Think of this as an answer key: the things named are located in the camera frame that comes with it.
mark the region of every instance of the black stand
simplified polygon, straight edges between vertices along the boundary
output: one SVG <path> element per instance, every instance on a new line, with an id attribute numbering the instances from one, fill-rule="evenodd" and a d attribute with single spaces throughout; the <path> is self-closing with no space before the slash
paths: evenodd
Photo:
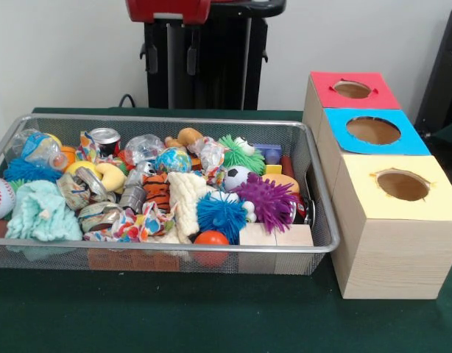
<path id="1" fill-rule="evenodd" d="M 286 0 L 218 3 L 202 26 L 181 21 L 144 25 L 149 107 L 256 110 L 265 17 L 285 10 Z"/>

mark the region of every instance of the clear plastic bottle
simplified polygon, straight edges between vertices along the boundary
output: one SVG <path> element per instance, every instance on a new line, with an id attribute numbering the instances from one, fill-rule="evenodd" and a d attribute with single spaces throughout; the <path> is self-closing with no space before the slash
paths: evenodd
<path id="1" fill-rule="evenodd" d="M 59 144 L 49 135 L 35 129 L 19 132 L 12 141 L 12 150 L 28 163 L 63 170 L 68 160 Z"/>

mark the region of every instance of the soccer ball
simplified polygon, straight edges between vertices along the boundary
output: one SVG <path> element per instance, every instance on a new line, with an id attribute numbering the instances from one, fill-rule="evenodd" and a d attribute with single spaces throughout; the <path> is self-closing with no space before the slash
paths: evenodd
<path id="1" fill-rule="evenodd" d="M 237 188 L 243 182 L 247 182 L 247 176 L 251 173 L 249 169 L 242 165 L 233 165 L 226 170 L 225 190 L 227 192 Z"/>

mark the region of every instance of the wire mesh basket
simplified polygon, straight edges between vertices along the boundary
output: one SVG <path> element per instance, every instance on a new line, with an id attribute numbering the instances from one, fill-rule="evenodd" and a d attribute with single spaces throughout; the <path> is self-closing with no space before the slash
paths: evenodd
<path id="1" fill-rule="evenodd" d="M 77 146 L 80 131 L 110 127 L 122 142 L 143 134 L 176 136 L 185 127 L 218 139 L 231 134 L 254 143 L 281 145 L 292 158 L 295 179 L 303 196 L 315 202 L 314 246 L 209 246 L 163 243 L 99 243 L 0 238 L 0 268 L 55 270 L 177 271 L 224 274 L 311 274 L 321 259 L 339 244 L 336 219 L 308 127 L 292 121 L 237 121 L 192 118 L 147 118 L 96 115 L 33 114 L 19 118 L 0 142 L 0 176 L 12 137 L 34 128 Z"/>

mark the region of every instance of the circular hole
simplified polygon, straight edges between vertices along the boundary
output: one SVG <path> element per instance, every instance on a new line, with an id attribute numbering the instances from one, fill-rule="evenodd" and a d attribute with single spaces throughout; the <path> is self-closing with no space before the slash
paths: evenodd
<path id="1" fill-rule="evenodd" d="M 389 145 L 401 137 L 400 130 L 388 121 L 371 116 L 354 118 L 347 123 L 348 132 L 374 145 Z"/>
<path id="2" fill-rule="evenodd" d="M 427 182 L 410 171 L 387 171 L 377 178 L 385 192 L 397 199 L 417 201 L 429 194 Z"/>
<path id="3" fill-rule="evenodd" d="M 334 85 L 334 90 L 341 96 L 352 99 L 367 98 L 372 92 L 368 86 L 354 81 L 339 81 Z"/>

